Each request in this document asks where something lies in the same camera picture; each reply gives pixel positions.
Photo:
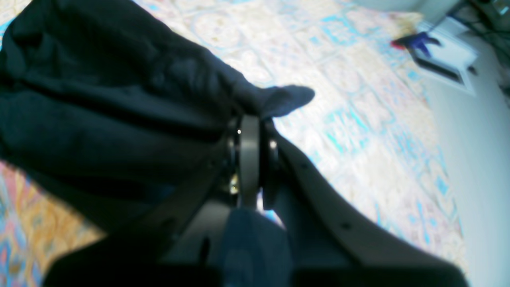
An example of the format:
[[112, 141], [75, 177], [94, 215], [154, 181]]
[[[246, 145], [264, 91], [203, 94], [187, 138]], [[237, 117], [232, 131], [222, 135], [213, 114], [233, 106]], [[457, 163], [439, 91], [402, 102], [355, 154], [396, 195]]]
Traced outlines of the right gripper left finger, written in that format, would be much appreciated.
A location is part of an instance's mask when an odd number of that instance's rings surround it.
[[231, 211], [239, 120], [163, 202], [105, 239], [58, 259], [45, 287], [221, 287], [217, 258]]

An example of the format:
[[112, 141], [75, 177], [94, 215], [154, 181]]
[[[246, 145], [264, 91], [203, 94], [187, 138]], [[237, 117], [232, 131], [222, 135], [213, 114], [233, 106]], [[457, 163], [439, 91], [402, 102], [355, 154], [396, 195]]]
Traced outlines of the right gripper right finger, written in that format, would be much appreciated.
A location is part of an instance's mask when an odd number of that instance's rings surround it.
[[465, 287], [460, 269], [386, 232], [344, 200], [297, 147], [261, 136], [263, 207], [290, 240], [292, 287]]

